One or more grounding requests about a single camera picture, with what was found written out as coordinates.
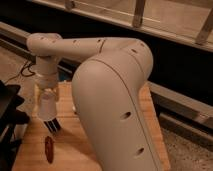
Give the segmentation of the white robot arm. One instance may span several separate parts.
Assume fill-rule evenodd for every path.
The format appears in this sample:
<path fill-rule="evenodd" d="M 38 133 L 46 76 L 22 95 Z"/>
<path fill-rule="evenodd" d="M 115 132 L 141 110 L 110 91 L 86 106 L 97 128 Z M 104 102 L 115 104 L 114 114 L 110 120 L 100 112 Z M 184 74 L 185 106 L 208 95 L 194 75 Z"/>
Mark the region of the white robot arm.
<path fill-rule="evenodd" d="M 57 65 L 63 58 L 77 61 L 73 106 L 102 170 L 163 171 L 139 101 L 153 68 L 145 42 L 34 33 L 27 38 L 27 48 L 36 56 L 38 117 L 47 126 L 57 123 Z"/>

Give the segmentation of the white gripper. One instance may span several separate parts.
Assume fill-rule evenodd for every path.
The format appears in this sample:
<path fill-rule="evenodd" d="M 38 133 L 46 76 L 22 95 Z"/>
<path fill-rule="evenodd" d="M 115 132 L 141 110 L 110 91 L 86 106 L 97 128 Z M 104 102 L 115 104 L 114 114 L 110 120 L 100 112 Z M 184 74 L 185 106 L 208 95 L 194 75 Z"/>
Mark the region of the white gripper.
<path fill-rule="evenodd" d="M 51 92 L 56 100 L 59 99 L 58 63 L 58 57 L 36 57 L 35 84 L 38 87 L 39 94 L 42 94 L 45 91 Z"/>

